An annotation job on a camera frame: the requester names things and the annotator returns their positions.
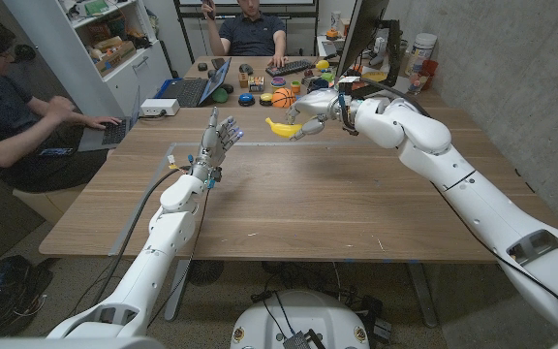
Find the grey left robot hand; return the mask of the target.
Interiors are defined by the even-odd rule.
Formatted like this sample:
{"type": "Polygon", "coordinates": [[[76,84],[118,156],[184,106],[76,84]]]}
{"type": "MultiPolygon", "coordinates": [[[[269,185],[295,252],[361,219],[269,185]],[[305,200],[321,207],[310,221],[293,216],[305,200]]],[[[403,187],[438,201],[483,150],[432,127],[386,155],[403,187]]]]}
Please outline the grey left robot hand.
{"type": "Polygon", "coordinates": [[[199,146],[198,156],[194,160],[189,174],[201,181],[221,181],[222,168],[227,151],[243,136],[232,116],[218,122],[219,110],[212,109],[199,146]]]}

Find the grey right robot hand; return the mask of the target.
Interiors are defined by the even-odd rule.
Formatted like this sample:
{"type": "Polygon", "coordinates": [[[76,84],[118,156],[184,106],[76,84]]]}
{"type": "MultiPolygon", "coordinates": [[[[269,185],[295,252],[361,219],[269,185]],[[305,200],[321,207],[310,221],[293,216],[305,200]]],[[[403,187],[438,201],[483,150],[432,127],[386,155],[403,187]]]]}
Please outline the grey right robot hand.
{"type": "Polygon", "coordinates": [[[302,96],[288,108],[287,120],[289,124],[294,124],[299,115],[308,116],[309,120],[289,139],[297,141],[318,134],[329,120],[341,121],[345,131],[357,135],[354,120],[350,117],[349,102],[349,97],[332,88],[317,89],[302,96]]]}

